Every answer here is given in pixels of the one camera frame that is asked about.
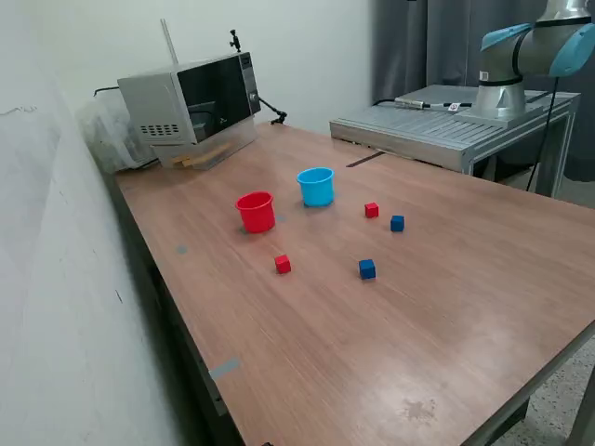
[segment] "white wall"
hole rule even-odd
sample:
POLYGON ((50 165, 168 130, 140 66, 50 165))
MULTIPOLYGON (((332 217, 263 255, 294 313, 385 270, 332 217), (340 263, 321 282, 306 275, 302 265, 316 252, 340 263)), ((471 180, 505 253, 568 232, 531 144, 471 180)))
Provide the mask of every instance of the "white wall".
POLYGON ((132 280, 110 196, 18 2, 0 3, 0 444, 197 444, 141 308, 154 290, 132 280))
MULTIPOLYGON (((237 29, 253 53, 263 98, 288 124, 321 133, 328 121, 369 105, 369 0, 25 0, 58 69, 69 105, 119 77, 170 63, 160 18, 180 62, 231 51, 237 29)), ((260 113, 260 120, 273 117, 260 113)))

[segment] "wooden table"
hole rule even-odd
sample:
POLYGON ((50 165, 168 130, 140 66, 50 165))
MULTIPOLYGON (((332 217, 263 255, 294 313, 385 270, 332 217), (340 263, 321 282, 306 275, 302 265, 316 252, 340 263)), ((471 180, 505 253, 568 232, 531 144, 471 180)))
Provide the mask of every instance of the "wooden table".
MULTIPOLYGON (((247 445, 483 444, 595 334, 595 212, 388 154, 346 167, 373 152, 258 132, 208 172, 118 177, 247 445), (324 209, 295 180, 316 165, 336 172, 324 209), (274 195, 267 233, 241 231, 251 190, 274 195)), ((595 439, 593 381, 573 446, 595 439)))

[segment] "red cup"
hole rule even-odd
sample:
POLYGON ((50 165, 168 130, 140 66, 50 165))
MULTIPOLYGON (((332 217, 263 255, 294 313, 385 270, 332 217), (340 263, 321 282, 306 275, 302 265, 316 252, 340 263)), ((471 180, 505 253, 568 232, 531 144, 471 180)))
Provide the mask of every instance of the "red cup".
POLYGON ((275 226, 272 195, 268 192, 250 192, 240 198, 235 207, 240 211, 245 230, 258 233, 275 226))

